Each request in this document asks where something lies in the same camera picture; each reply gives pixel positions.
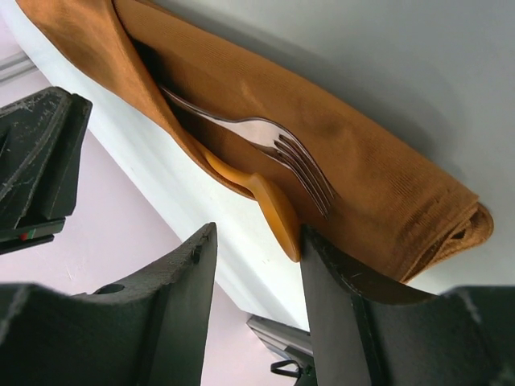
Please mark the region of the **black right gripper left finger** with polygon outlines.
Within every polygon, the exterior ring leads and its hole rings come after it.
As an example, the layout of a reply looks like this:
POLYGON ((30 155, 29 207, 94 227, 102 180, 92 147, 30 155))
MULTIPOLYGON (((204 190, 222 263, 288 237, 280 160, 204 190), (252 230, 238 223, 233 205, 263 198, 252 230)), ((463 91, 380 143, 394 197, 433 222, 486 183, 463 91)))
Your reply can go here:
POLYGON ((200 384, 216 256, 210 223, 92 294, 2 285, 2 384, 200 384))

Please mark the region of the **silver metal fork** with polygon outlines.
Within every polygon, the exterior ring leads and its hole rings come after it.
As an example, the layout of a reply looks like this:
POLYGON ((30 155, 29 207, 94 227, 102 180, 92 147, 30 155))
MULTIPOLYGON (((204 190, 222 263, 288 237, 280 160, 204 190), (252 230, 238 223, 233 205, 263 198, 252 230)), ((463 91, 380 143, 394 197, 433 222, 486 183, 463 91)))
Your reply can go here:
POLYGON ((186 101, 163 85, 159 88, 170 102, 243 138, 267 157, 291 170, 314 201, 321 216, 324 219, 329 217, 335 198, 332 185, 307 148, 287 128, 262 117, 237 120, 220 117, 186 101))

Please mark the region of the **orange plastic spoon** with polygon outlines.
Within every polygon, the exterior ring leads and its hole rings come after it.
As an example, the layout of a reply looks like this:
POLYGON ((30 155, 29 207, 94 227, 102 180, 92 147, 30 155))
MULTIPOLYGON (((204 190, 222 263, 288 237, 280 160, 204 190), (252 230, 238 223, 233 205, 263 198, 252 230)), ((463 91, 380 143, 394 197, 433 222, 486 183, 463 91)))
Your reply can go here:
POLYGON ((282 190, 259 173, 246 174, 234 169, 204 147, 200 152, 222 177, 244 187, 252 194, 284 253, 291 261, 299 263, 300 222, 290 200, 282 190))

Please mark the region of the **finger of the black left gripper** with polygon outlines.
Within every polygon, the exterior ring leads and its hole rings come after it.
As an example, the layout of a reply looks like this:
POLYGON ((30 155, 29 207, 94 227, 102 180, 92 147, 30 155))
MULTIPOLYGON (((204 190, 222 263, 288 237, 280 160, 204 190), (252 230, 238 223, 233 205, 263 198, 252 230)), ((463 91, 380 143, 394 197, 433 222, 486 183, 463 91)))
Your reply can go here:
POLYGON ((76 207, 93 104, 49 87, 1 109, 1 251, 54 240, 76 207))

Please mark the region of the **orange-brown cloth napkin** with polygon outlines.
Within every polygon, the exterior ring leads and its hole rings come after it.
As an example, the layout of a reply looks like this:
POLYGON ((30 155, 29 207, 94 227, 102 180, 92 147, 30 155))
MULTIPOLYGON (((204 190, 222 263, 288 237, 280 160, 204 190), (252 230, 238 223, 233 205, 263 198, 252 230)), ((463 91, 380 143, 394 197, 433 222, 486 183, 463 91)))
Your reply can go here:
POLYGON ((211 168, 257 172, 286 193, 301 220, 337 248, 407 282, 483 244, 494 223, 478 196, 386 129, 309 80, 148 1, 21 1, 59 52, 167 131, 218 183, 211 168), (159 88, 230 119, 264 117, 308 149, 332 185, 323 218, 300 182, 236 135, 170 108, 159 88))

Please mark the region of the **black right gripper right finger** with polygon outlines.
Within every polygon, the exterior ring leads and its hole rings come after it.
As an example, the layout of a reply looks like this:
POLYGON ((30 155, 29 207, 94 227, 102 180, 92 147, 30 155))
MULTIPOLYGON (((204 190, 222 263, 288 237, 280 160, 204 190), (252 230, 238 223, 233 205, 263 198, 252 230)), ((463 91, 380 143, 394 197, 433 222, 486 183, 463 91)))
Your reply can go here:
POLYGON ((511 385, 514 289, 434 295, 301 231, 303 290, 321 385, 511 385))

